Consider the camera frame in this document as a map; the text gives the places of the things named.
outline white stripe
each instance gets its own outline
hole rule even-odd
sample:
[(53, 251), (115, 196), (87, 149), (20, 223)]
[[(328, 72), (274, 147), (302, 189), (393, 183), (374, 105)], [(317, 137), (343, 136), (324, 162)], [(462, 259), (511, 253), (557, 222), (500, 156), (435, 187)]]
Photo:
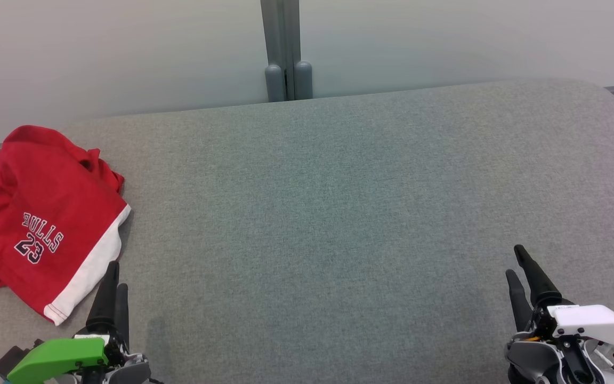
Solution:
[[(117, 256), (120, 255), (120, 247), (122, 246), (117, 228), (127, 219), (131, 210), (132, 208), (129, 204), (126, 204), (122, 212), (118, 214), (94, 248), (92, 248), (92, 251), (77, 269), (77, 272), (75, 272), (75, 275), (70, 279), (65, 289), (56, 296), (56, 299), (54, 299), (51, 304), (44, 307), (44, 316), (51, 319), (54, 324), (61, 325), (61, 323), (68, 318), (68, 315), (75, 309), (75, 306), (77, 306), (77, 304), (82, 301), (103, 278), (108, 268), (108, 263), (117, 260)], [(61, 313), (56, 313), (56, 311), (50, 308), (51, 306)]]

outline gray cushion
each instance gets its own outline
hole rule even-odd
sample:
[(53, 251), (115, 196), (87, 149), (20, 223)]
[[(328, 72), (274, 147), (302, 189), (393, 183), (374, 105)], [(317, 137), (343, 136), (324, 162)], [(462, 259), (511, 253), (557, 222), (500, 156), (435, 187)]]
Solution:
[[(614, 97), (589, 83), (115, 117), (64, 132), (126, 177), (132, 349), (168, 384), (507, 382), (516, 243), (565, 297), (614, 309)], [(71, 335), (90, 304), (57, 329), (0, 289), (0, 355)]]

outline green plastic part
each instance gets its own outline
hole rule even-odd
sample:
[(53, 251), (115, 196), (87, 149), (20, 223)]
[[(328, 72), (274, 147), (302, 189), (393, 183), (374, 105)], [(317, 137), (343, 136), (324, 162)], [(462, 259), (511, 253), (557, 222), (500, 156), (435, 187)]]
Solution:
[(33, 348), (6, 377), (11, 384), (43, 384), (45, 380), (82, 366), (107, 362), (102, 338), (53, 339)]

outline robotic arm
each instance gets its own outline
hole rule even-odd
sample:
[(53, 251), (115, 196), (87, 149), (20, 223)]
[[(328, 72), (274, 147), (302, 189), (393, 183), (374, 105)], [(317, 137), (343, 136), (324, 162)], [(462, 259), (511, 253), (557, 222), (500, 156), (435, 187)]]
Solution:
[(127, 284), (117, 284), (111, 262), (99, 285), (87, 323), (69, 339), (37, 340), (32, 350), (11, 348), (0, 359), (0, 377), (10, 384), (142, 384), (150, 381), (148, 359), (129, 350)]
[(614, 370), (614, 312), (605, 306), (578, 306), (563, 298), (522, 245), (518, 264), (530, 287), (530, 303), (513, 270), (506, 271), (518, 331), (506, 344), (511, 384), (614, 384), (614, 372), (590, 359), (599, 355)]
[[(507, 270), (517, 333), (506, 344), (511, 384), (614, 384), (614, 372), (590, 359), (599, 355), (614, 371), (614, 312), (578, 306), (563, 298), (522, 245), (515, 246), (531, 295)], [(119, 265), (111, 262), (85, 328), (69, 339), (37, 340), (32, 350), (11, 348), (0, 359), (0, 377), (10, 384), (142, 384), (151, 379), (148, 359), (129, 350), (127, 286), (118, 286)]]

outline gray bracket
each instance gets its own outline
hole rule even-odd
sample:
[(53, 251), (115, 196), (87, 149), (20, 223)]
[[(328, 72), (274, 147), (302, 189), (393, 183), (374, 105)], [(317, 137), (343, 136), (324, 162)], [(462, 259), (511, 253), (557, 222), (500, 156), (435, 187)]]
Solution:
[[(266, 92), (270, 102), (312, 98), (312, 66), (300, 60), (298, 0), (260, 0), (265, 30)], [(278, 71), (284, 92), (278, 91)]]

